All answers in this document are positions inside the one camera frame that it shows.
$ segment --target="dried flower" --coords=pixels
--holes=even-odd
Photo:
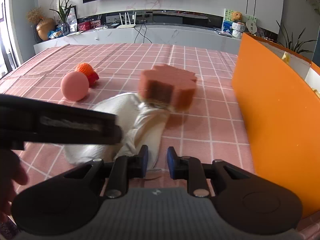
[[[28,11],[26,14],[26,18],[28,22],[33,23],[33,24],[38,24],[40,20],[43,20],[43,13],[42,13],[42,8],[37,7],[32,9],[31,11]]]

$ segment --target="stuffed toy bear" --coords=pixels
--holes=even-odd
[[[231,14],[231,21],[235,22],[235,21],[241,21],[242,20],[242,13],[241,12],[233,12]]]

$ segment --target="picture frame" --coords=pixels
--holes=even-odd
[[[70,32],[74,33],[78,31],[77,10],[76,5],[72,6],[67,18],[67,23],[70,25]]]

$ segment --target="pink ball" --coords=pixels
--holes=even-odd
[[[65,75],[61,81],[61,92],[70,101],[79,101],[89,91],[89,81],[85,74],[73,71]]]

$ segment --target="cable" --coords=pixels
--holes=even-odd
[[[142,28],[142,25],[140,26],[140,30],[137,30],[136,27],[134,26],[134,29],[135,29],[136,31],[138,31],[138,34],[137,34],[136,38],[134,39],[134,43],[136,43],[136,40],[137,40],[138,35],[139,35],[140,31],[141,31],[141,28]]]
[[[147,33],[147,27],[146,27],[146,23],[145,22],[143,22],[143,24],[144,24],[144,26],[146,28],[146,31],[144,32],[144,36],[143,36],[143,43],[144,43],[144,38],[146,37],[146,33]]]
[[[136,27],[134,27],[134,29],[138,32],[137,36],[139,35],[139,33],[141,34],[141,32],[138,31],[138,30],[136,29]],[[141,34],[141,36],[144,37],[144,38],[146,38],[148,41],[150,41],[150,43],[152,43],[152,41],[149,40],[148,37],[144,36],[143,34]]]

